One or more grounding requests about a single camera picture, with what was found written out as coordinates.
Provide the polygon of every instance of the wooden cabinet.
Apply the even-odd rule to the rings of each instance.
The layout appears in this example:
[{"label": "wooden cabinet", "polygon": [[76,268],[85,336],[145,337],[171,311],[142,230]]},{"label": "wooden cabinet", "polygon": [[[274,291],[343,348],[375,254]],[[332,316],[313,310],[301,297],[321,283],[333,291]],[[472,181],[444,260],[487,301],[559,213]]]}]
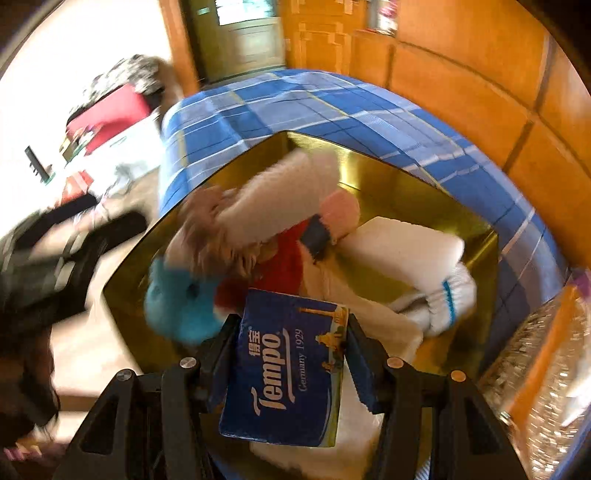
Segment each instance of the wooden cabinet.
[{"label": "wooden cabinet", "polygon": [[365,27],[365,0],[280,0],[287,66],[349,74],[355,30]]},{"label": "wooden cabinet", "polygon": [[400,0],[403,42],[470,67],[533,107],[545,28],[516,0]]},{"label": "wooden cabinet", "polygon": [[591,179],[539,120],[509,176],[550,228],[567,259],[574,265],[591,266]]},{"label": "wooden cabinet", "polygon": [[591,172],[591,95],[573,64],[556,47],[540,115]]},{"label": "wooden cabinet", "polygon": [[389,88],[474,142],[501,168],[527,109],[481,75],[422,48],[397,44]]},{"label": "wooden cabinet", "polygon": [[353,78],[388,88],[395,41],[388,35],[357,30],[353,34],[353,46],[349,75]]}]

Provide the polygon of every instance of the floor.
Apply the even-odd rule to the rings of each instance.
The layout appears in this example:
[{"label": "floor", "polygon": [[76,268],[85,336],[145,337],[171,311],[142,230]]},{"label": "floor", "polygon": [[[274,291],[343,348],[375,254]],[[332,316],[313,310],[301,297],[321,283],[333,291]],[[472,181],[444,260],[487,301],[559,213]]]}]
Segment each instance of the floor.
[{"label": "floor", "polygon": [[[139,208],[153,223],[158,216],[158,171],[137,180],[129,194],[122,199],[109,200],[107,207],[112,216]],[[61,249],[74,231],[72,223],[62,225],[48,234],[40,249]],[[61,322],[53,329],[54,385],[62,399],[63,410],[88,408],[119,370],[132,368],[139,372],[102,298],[103,286],[138,240],[121,245],[101,259],[87,296],[90,312]],[[89,398],[70,398],[70,395]],[[53,436],[58,440],[71,439],[85,415],[84,412],[62,412],[52,429]]]}]

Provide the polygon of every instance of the door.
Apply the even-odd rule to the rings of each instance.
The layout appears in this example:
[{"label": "door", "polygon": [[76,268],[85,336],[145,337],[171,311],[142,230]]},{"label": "door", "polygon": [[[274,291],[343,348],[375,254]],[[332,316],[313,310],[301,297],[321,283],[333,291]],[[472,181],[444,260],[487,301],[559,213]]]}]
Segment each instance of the door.
[{"label": "door", "polygon": [[352,35],[366,0],[279,0],[287,66],[349,74]]},{"label": "door", "polygon": [[272,0],[190,0],[209,82],[285,64]]}]

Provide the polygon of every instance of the tissue pack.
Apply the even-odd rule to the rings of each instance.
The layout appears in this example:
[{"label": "tissue pack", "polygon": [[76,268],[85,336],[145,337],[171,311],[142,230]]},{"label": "tissue pack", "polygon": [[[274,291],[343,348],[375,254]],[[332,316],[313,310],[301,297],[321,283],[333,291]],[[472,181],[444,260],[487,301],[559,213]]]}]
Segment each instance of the tissue pack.
[{"label": "tissue pack", "polygon": [[250,289],[221,434],[334,446],[348,316],[334,303]]}]

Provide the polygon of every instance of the pink plush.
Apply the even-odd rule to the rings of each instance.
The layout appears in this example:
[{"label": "pink plush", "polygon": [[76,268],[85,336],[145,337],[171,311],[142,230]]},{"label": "pink plush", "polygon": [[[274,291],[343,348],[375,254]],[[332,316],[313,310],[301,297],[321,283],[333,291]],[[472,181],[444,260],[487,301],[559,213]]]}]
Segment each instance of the pink plush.
[{"label": "pink plush", "polygon": [[360,216],[357,198],[342,188],[336,189],[320,204],[320,221],[330,232],[333,245],[355,231]]}]

